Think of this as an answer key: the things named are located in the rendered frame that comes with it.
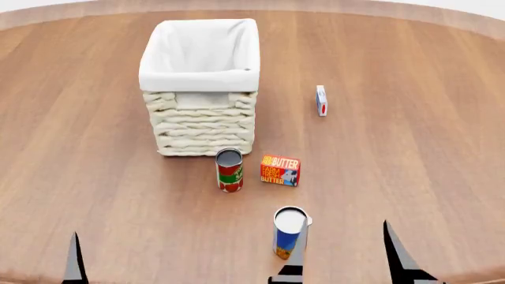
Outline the white cloth basket liner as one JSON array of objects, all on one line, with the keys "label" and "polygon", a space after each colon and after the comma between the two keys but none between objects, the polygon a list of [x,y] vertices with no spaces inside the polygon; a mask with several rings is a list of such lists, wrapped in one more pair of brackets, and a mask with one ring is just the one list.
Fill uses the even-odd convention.
[{"label": "white cloth basket liner", "polygon": [[260,40],[252,18],[163,21],[139,66],[143,92],[257,92]]}]

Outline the red green tomato sauce can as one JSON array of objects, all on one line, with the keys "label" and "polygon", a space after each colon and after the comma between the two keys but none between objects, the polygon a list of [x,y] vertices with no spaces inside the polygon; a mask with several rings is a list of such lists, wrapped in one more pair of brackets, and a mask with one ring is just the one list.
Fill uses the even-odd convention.
[{"label": "red green tomato sauce can", "polygon": [[224,148],[215,156],[218,187],[226,192],[239,191],[243,186],[243,158],[236,148]]}]

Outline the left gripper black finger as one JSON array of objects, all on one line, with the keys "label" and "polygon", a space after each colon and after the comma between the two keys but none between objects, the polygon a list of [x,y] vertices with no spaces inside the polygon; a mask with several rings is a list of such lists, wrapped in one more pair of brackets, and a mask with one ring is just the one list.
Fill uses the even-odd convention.
[{"label": "left gripper black finger", "polygon": [[76,232],[73,233],[69,243],[64,279],[61,284],[88,284],[80,242]]}]

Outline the woven cream wicker basket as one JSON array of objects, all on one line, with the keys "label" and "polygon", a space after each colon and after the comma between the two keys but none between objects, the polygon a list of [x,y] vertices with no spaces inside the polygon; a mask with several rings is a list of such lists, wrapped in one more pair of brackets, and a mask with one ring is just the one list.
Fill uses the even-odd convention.
[{"label": "woven cream wicker basket", "polygon": [[160,155],[252,151],[258,92],[143,92]]}]

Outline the orange butter box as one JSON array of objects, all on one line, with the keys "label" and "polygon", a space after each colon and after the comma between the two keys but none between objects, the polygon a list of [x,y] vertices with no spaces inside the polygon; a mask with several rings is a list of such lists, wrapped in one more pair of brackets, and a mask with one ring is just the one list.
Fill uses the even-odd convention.
[{"label": "orange butter box", "polygon": [[301,161],[281,155],[264,155],[260,163],[260,180],[296,187],[300,181]]}]

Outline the blue alphabet soup can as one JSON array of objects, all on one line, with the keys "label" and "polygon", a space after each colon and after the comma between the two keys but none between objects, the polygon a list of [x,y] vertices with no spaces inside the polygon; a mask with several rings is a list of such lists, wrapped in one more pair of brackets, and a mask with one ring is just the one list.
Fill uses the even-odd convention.
[{"label": "blue alphabet soup can", "polygon": [[302,225],[312,225],[312,218],[300,207],[286,206],[277,210],[273,217],[273,251],[282,260],[288,260],[295,248]]}]

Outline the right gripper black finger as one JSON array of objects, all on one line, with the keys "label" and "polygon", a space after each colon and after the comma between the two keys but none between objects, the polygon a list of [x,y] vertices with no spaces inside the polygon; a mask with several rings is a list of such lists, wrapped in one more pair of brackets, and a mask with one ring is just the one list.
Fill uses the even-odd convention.
[{"label": "right gripper black finger", "polygon": [[303,284],[303,267],[307,245],[308,219],[305,218],[294,250],[277,275],[270,276],[267,284]]},{"label": "right gripper black finger", "polygon": [[383,243],[392,284],[446,284],[418,266],[387,220],[383,222]]}]

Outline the small white box red dot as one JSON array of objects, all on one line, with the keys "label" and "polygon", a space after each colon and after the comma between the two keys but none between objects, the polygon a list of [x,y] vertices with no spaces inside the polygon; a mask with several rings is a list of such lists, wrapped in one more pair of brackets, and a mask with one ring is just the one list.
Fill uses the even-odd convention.
[{"label": "small white box red dot", "polygon": [[327,115],[327,96],[323,85],[316,86],[316,105],[320,117]]}]

